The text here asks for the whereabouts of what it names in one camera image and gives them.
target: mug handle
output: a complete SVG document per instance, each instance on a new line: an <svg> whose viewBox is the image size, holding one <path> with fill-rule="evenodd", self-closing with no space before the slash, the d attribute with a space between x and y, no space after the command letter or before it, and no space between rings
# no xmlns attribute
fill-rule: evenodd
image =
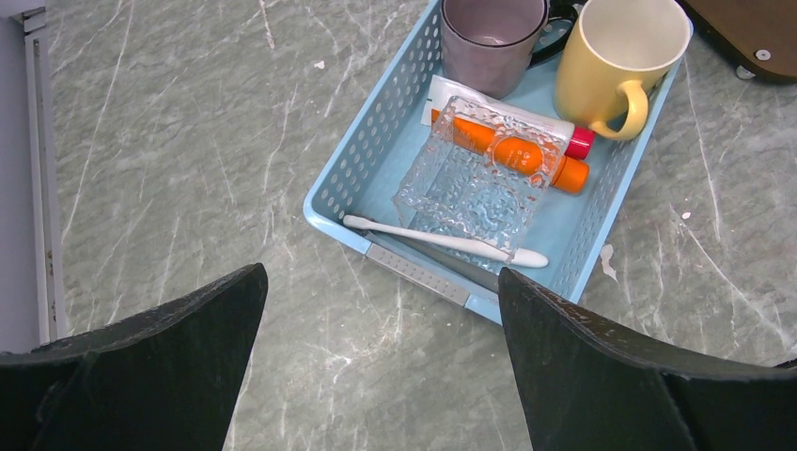
<svg viewBox="0 0 797 451"><path fill-rule="evenodd" d="M573 0L567 5L551 6L551 9L548 11L547 23L567 21L570 22L570 28L568 28L568 31L564 35L560 36L559 39L531 54L531 62L528 64L528 69L548 61L549 59L558 55L561 51L565 50L565 44L568 42L570 32L572 32L572 28L575 26L575 21L578 19L578 10L574 7L574 5L583 5L585 2L586 0Z"/></svg>
<svg viewBox="0 0 797 451"><path fill-rule="evenodd" d="M617 87L617 93L624 94L628 99L628 115L619 132L610 129L603 121L593 122L589 124L589 128L604 138L627 141L642 132L642 128L648 120L648 94L645 93L642 82L639 80L621 83Z"/></svg>

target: tube cap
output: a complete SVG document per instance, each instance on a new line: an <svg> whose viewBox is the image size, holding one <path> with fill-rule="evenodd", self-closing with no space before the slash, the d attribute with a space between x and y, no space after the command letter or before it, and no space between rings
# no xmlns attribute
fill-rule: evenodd
<svg viewBox="0 0 797 451"><path fill-rule="evenodd" d="M588 177L589 164L570 157L562 157L552 185L567 193L578 194L584 188Z"/></svg>
<svg viewBox="0 0 797 451"><path fill-rule="evenodd" d="M568 143L568 148L565 149L565 155L576 160L583 160L589 155L589 150L595 142L595 132L589 129L576 127L573 130L573 136Z"/></svg>

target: marble floor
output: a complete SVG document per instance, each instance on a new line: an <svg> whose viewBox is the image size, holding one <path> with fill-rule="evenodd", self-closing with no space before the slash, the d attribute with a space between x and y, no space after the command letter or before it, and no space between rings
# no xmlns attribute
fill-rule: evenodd
<svg viewBox="0 0 797 451"><path fill-rule="evenodd" d="M269 272L226 449L530 448L501 328L302 215L426 4L48 4L70 331ZM607 240L617 280L597 265L582 305L728 359L797 355L795 141L797 86L695 38Z"/></svg>

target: light blue plastic basket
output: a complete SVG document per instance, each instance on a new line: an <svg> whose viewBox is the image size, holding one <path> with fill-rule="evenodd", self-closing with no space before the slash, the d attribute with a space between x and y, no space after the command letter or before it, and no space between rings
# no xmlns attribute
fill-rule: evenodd
<svg viewBox="0 0 797 451"><path fill-rule="evenodd" d="M500 323L494 293L397 241L381 235L367 239L341 224L343 215L351 213L399 225L390 198L429 136L430 128L420 125L420 116L431 75L442 73L440 21L440 0L433 0L307 194L305 217L315 228L355 251ZM529 70L505 101L557 117L553 93L558 63L556 58ZM524 247L543 253L551 264L537 270L516 269L578 302L645 152L679 63L650 95L649 119L640 135L622 143L596 140L586 160L590 175L583 191L574 196L548 190L540 202Z"/></svg>

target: textured glass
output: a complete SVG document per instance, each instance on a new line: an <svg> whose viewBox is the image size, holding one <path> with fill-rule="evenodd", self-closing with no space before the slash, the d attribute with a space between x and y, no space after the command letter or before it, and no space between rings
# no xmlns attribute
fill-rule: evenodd
<svg viewBox="0 0 797 451"><path fill-rule="evenodd" d="M454 127L455 117L495 130L486 150L477 151L469 135ZM536 171L521 174L494 161L496 146L510 137L538 146L542 163ZM393 196L401 225L485 241L506 252L509 260L531 226L565 144L563 136L452 97ZM500 262L455 254L493 271L501 266Z"/></svg>

